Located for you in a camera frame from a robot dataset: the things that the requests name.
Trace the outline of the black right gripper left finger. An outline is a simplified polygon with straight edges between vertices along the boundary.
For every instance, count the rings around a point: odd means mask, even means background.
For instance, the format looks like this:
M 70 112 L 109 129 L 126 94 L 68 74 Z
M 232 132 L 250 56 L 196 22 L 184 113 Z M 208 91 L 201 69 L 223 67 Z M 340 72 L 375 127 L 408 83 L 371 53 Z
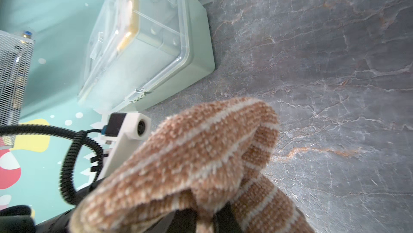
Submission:
M 197 212 L 192 209 L 177 210 L 166 233 L 196 233 Z

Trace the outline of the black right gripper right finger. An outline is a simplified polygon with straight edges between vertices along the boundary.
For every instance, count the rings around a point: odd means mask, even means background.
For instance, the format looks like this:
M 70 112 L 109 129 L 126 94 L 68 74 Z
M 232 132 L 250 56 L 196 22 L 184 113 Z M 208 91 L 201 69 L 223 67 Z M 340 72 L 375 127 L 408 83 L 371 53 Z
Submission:
M 243 233 L 229 202 L 214 215 L 213 223 L 214 233 Z

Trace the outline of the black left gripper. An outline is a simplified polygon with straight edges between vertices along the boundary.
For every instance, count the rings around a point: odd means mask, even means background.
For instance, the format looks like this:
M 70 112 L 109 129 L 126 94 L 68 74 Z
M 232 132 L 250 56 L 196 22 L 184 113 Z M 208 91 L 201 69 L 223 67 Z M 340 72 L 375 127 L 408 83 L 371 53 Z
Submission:
M 1 210 L 1 232 L 2 233 L 72 233 L 77 232 L 73 228 L 83 227 L 87 216 L 82 210 L 84 200 L 101 184 L 101 181 L 92 183 L 82 188 L 75 194 L 78 204 L 51 219 L 35 223 L 31 216 L 31 208 L 26 205 L 17 205 Z

